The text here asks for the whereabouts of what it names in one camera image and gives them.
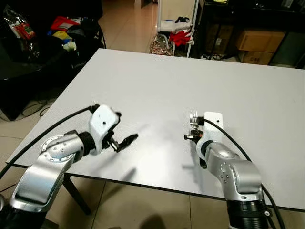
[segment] tiled floor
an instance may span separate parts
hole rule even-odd
[[[135,9],[132,0],[105,0],[102,26],[107,48],[149,52],[156,33],[157,8],[149,4]],[[0,169],[4,161],[38,122],[38,114],[17,122],[0,120]],[[0,189],[16,183],[24,169],[12,168],[0,180]],[[89,216],[62,187],[47,214],[61,229],[225,229],[228,226],[226,203],[74,177],[74,184],[92,209]],[[5,191],[9,197],[13,188]],[[304,213],[282,211],[288,229],[305,228]]]

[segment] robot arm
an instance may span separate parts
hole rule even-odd
[[[73,130],[47,139],[37,161],[26,170],[16,186],[10,205],[0,211],[5,216],[0,217],[0,225],[10,229],[40,228],[62,185],[64,173],[73,163],[89,153],[97,155],[109,146],[119,152],[137,138],[132,135],[121,144],[112,138],[120,116],[108,106],[101,105],[90,119],[89,132]]]
[[[223,128],[220,113],[206,112],[204,118]],[[221,143],[222,133],[197,113],[191,114],[192,135],[185,139],[196,143],[200,164],[208,169],[221,183],[227,202],[230,228],[267,229],[264,212],[261,175],[250,161],[242,160]]]

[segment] table leg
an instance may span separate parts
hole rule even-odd
[[[67,189],[67,191],[70,193],[70,195],[73,197],[73,199],[76,201],[76,203],[78,203],[78,205],[81,207],[83,212],[86,215],[89,215],[91,213],[91,210],[88,207],[88,205],[86,204],[85,200],[81,197],[81,194],[79,193],[79,191],[77,190],[75,185],[72,183],[70,177],[71,177],[71,175],[65,174],[63,177],[62,184]]]

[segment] cardboard box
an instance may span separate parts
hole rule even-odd
[[[244,51],[275,52],[284,36],[284,32],[245,30],[236,47]]]
[[[242,63],[268,65],[273,54],[273,52],[241,51],[239,53],[239,59]]]
[[[219,24],[210,24],[207,27],[207,35],[205,42],[205,49],[207,52],[212,51],[213,44],[216,39]],[[232,35],[233,25],[222,25],[218,37],[216,39],[214,52],[215,54],[224,54]]]

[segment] wall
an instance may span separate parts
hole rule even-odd
[[[179,16],[192,18],[195,0],[160,0],[161,20],[176,20]]]

